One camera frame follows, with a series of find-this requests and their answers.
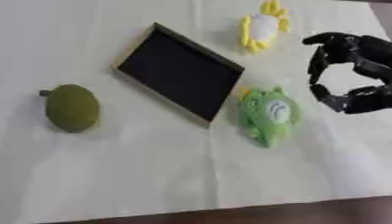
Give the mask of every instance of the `stem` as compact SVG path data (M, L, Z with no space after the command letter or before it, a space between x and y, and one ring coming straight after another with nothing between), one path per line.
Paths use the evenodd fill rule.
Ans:
M48 96L51 94L52 91L50 90L39 90L39 95L40 96Z

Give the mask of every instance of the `durian toy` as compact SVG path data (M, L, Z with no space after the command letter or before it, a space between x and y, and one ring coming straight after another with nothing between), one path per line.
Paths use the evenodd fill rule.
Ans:
M252 53L269 48L279 31L291 30L287 10L279 0L265 0L260 12L241 21L241 45Z
M45 113L58 128L70 133L79 133L92 127L98 120L100 105L88 89L67 84L54 90L41 90L46 97Z
M299 106L280 87L246 90L239 102L240 125L262 147L274 147L300 120Z

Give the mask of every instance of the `black rectangular board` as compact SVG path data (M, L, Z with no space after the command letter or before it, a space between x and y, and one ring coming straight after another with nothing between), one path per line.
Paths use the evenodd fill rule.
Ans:
M208 122L244 70L158 23L116 69Z

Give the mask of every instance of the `green fruit toy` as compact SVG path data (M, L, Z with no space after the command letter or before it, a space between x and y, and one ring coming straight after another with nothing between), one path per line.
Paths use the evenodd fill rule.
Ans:
M299 106L280 87L250 89L239 103L240 124L263 147L274 147L299 122Z
M74 84L41 90L47 97L46 116L66 132L78 133L93 126L100 114L100 105L91 91Z

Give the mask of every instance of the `white tablecloth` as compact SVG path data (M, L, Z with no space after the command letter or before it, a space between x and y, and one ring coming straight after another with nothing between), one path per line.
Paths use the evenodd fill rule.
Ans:
M392 110L338 115L307 87L316 32L386 38L366 3L285 0L293 32L257 55L237 50L238 22L260 1L3 0L0 2L0 222L109 216L385 195L392 192ZM233 96L210 129L112 74L109 65L153 22L246 67L237 89L283 86L301 105L297 132L276 149L239 131ZM336 92L369 82L328 70ZM99 127L60 133L41 88L76 83L102 105Z

